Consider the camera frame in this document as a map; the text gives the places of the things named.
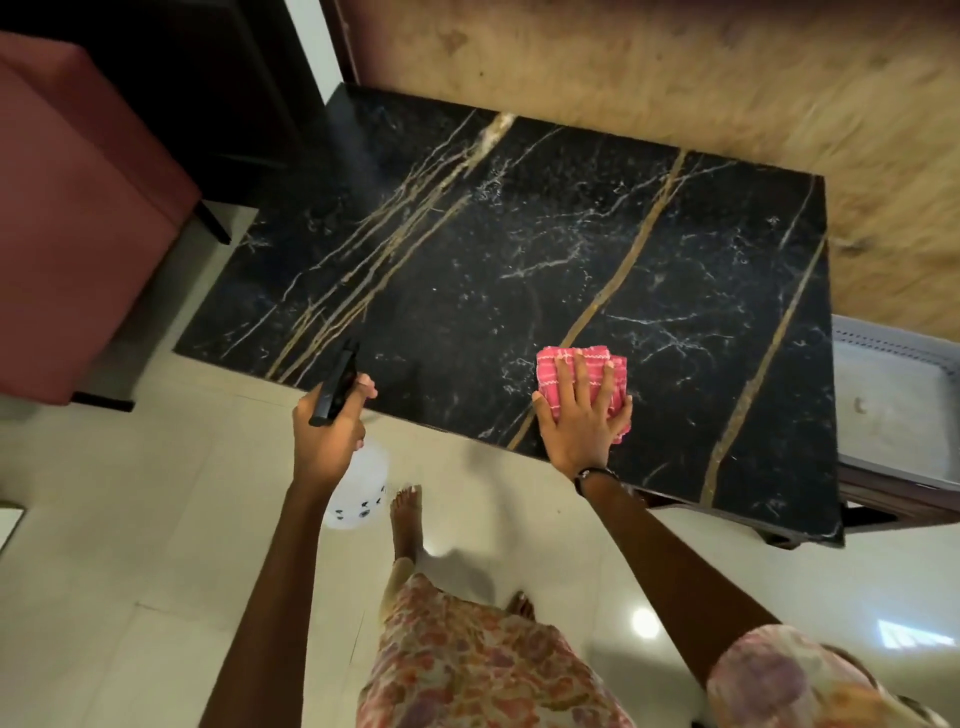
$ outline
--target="pink checkered rag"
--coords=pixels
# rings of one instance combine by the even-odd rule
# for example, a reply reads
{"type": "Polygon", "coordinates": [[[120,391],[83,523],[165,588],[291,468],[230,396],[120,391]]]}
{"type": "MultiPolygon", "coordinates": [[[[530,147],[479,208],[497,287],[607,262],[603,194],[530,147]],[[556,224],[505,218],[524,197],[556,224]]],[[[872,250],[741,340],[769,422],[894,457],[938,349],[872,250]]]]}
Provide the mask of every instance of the pink checkered rag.
{"type": "MultiPolygon", "coordinates": [[[[613,362],[613,399],[607,410],[607,417],[613,417],[623,409],[627,400],[627,357],[611,356],[607,347],[589,347],[588,349],[562,349],[560,347],[546,347],[537,354],[537,384],[540,393],[546,398],[556,422],[560,419],[560,392],[557,389],[557,357],[562,355],[567,368],[573,374],[573,354],[580,352],[587,361],[587,371],[590,375],[590,401],[596,400],[603,381],[604,362],[613,362]]],[[[630,426],[613,439],[614,445],[623,441],[623,436],[630,432],[630,426]]]]}

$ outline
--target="black wristband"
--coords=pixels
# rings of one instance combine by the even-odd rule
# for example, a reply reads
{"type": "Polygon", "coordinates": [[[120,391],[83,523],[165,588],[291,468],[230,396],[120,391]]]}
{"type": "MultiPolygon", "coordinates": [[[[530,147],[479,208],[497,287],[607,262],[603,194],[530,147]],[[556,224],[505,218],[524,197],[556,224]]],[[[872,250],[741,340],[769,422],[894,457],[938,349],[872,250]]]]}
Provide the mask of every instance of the black wristband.
{"type": "Polygon", "coordinates": [[[588,475],[592,475],[593,473],[603,473],[604,475],[609,475],[616,482],[620,482],[620,476],[614,473],[610,468],[583,468],[573,478],[573,488],[580,497],[586,497],[584,496],[584,480],[588,475]]]}

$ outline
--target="white plastic bottle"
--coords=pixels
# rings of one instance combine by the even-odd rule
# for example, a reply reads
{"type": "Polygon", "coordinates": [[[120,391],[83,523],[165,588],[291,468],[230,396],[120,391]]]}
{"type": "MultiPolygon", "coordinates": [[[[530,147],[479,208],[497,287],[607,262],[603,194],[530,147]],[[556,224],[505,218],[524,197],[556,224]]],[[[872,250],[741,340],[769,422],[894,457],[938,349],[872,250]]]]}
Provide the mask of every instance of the white plastic bottle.
{"type": "Polygon", "coordinates": [[[390,455],[369,437],[364,447],[353,454],[350,467],[330,497],[324,513],[324,525],[330,528],[356,528],[372,521],[387,504],[387,475],[390,455]]]}

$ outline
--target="foot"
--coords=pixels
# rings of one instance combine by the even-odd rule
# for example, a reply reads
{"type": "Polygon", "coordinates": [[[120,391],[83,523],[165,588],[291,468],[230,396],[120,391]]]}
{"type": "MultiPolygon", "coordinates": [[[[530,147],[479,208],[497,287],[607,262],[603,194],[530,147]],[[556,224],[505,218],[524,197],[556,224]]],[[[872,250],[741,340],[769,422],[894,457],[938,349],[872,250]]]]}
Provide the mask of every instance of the foot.
{"type": "Polygon", "coordinates": [[[527,598],[527,595],[521,592],[514,594],[507,605],[507,614],[518,615],[530,621],[537,621],[537,615],[534,613],[534,603],[527,598]]]}
{"type": "Polygon", "coordinates": [[[419,485],[408,486],[396,494],[390,504],[390,523],[394,529],[394,560],[405,556],[416,564],[423,548],[419,485]]]}

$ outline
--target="dark cabinet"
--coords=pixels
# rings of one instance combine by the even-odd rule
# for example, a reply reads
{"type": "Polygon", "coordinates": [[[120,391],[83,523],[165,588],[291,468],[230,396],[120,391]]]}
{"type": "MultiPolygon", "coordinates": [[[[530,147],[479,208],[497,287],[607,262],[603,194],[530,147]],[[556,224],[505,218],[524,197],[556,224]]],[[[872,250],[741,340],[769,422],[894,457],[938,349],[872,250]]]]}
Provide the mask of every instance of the dark cabinet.
{"type": "Polygon", "coordinates": [[[40,0],[0,28],[82,45],[211,200],[255,206],[323,105],[283,0],[40,0]]]}

